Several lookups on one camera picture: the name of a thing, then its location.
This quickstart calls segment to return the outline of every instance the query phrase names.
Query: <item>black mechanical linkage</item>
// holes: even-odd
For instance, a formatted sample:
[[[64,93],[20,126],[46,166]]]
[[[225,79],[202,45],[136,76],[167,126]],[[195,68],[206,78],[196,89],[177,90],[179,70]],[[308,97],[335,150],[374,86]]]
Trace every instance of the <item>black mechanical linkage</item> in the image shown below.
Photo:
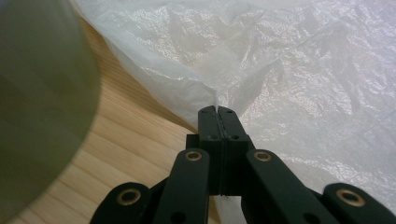
[[[204,224],[209,195],[226,195],[242,196],[248,224],[396,224],[384,205],[356,187],[331,184],[323,195],[308,189],[276,154],[255,149],[229,108],[201,109],[198,132],[187,135],[168,178],[151,189],[119,185],[91,223]]]

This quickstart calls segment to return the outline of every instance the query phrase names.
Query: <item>wooden surface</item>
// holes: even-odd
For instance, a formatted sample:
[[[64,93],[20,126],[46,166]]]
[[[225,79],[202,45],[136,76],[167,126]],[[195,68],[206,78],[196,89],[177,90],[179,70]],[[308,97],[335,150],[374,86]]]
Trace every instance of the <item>wooden surface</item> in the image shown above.
[[[102,92],[84,144],[68,167],[9,223],[89,223],[111,189],[125,182],[152,187],[169,175],[194,129],[159,105],[121,67],[103,38],[81,21],[101,69]],[[219,223],[213,200],[209,223]]]

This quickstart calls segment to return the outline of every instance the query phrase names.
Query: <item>round hole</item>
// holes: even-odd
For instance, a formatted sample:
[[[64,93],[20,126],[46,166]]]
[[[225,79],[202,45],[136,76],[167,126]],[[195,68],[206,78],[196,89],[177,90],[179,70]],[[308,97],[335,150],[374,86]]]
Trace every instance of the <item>round hole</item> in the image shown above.
[[[319,224],[320,223],[320,219],[317,216],[315,216],[314,214],[311,214],[311,213],[305,213],[304,214],[304,219],[309,224]]]
[[[210,140],[216,140],[219,137],[217,135],[212,134],[212,135],[209,135],[207,138],[210,139]]]
[[[186,222],[186,215],[184,213],[181,212],[175,212],[174,214],[172,214],[171,216],[171,222],[175,223],[175,224],[181,224]]]
[[[263,151],[254,153],[254,158],[259,161],[270,161],[272,159],[270,154]]]
[[[359,194],[349,189],[339,189],[335,192],[335,194],[344,203],[347,203],[355,207],[362,207],[366,204],[364,199]]]
[[[117,196],[117,203],[121,205],[131,205],[139,201],[141,197],[138,189],[125,189]]]
[[[186,153],[186,159],[189,161],[198,161],[202,158],[202,154],[197,151],[190,151]]]
[[[238,135],[231,135],[230,138],[233,139],[233,140],[236,140],[236,139],[239,138],[239,136]]]

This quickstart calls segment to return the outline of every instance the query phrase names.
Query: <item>brass ring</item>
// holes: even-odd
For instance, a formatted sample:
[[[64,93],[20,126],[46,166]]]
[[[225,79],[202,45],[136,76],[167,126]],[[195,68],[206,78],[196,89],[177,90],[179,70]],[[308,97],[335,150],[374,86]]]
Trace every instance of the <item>brass ring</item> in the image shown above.
[[[349,189],[339,189],[335,192],[337,197],[344,203],[355,207],[362,207],[366,204],[366,201],[357,193]]]
[[[133,193],[134,197],[132,199],[124,199],[125,194],[127,193]],[[121,193],[119,193],[119,196],[117,196],[117,203],[121,205],[131,205],[139,201],[141,197],[141,193],[138,189],[125,189]]]
[[[259,161],[270,161],[272,159],[270,154],[263,151],[255,152],[254,158],[256,158]]]
[[[186,153],[186,159],[189,161],[198,161],[202,158],[202,154],[197,151],[189,151]]]

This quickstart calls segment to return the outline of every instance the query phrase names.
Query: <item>clear plastic bag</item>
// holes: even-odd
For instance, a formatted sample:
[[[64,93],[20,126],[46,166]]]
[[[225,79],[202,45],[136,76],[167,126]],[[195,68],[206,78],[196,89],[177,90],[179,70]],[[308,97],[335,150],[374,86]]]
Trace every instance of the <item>clear plastic bag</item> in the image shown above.
[[[347,182],[396,212],[396,2],[74,1],[192,125],[230,107],[309,188]]]

